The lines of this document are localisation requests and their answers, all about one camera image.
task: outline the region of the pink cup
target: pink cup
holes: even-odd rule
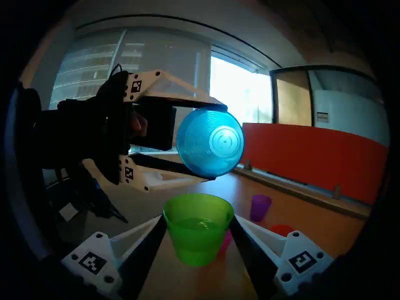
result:
[[[222,242],[221,248],[219,248],[218,255],[223,255],[227,251],[228,246],[232,242],[232,240],[233,240],[232,233],[228,229],[228,231],[225,234],[225,239]]]
[[[266,195],[254,195],[251,198],[250,220],[261,222],[272,204],[272,199]]]

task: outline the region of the wooden table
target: wooden table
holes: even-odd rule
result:
[[[128,186],[115,186],[105,180],[92,162],[86,167],[97,177],[110,200],[129,220],[124,224],[115,218],[102,219],[92,213],[83,221],[84,239],[96,231],[113,237],[159,215],[171,197],[187,193],[205,193],[229,201],[235,213],[250,216],[252,195],[272,198],[267,216],[260,223],[265,228],[287,224],[299,230],[333,257],[345,253],[364,225],[364,221],[330,211],[294,196],[256,183],[240,175],[226,174],[214,181],[182,188],[143,193]],[[143,285],[140,299],[257,299],[239,251],[232,242],[226,255],[205,267],[190,267],[175,255],[168,232]]]

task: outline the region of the red cup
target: red cup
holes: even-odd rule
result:
[[[233,240],[232,233],[231,233],[231,231],[228,229],[228,231],[227,231],[226,234],[225,234],[225,239],[223,240],[222,245],[221,245],[221,247],[219,248],[218,255],[223,255],[223,254],[225,254],[225,252],[227,251],[228,246],[229,246],[229,244],[232,242],[232,240]]]
[[[292,227],[290,227],[289,225],[284,225],[284,224],[278,224],[278,225],[274,225],[272,226],[269,231],[272,231],[273,233],[276,233],[278,235],[281,235],[283,237],[287,237],[288,234],[290,234],[291,232],[295,231]]]
[[[251,198],[250,220],[252,222],[261,222],[266,216],[268,209],[272,204],[272,199],[266,195],[254,195]]]

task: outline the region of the black cable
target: black cable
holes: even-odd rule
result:
[[[111,73],[109,74],[109,78],[110,78],[111,76],[113,76],[113,74],[114,74],[115,70],[117,69],[117,67],[119,67],[120,72],[122,72],[122,66],[121,66],[121,64],[120,64],[120,63],[117,63],[117,64],[115,65],[115,67],[112,69]]]

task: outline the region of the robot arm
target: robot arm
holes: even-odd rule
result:
[[[34,102],[32,90],[25,91],[21,88],[24,105]],[[176,106],[227,110],[221,102],[167,72],[121,71],[112,75],[95,97],[86,101],[67,99],[57,110],[38,111],[31,122],[33,134],[24,143],[35,145],[32,157],[40,167],[66,168],[80,195],[76,201],[79,206],[98,217],[114,216],[126,223],[81,161],[93,159],[108,181],[142,192],[214,180],[193,173],[182,163],[139,153],[129,155],[131,144],[164,151],[172,148]],[[132,138],[129,124],[133,111],[147,120],[145,137]],[[164,180],[163,175],[172,179]]]

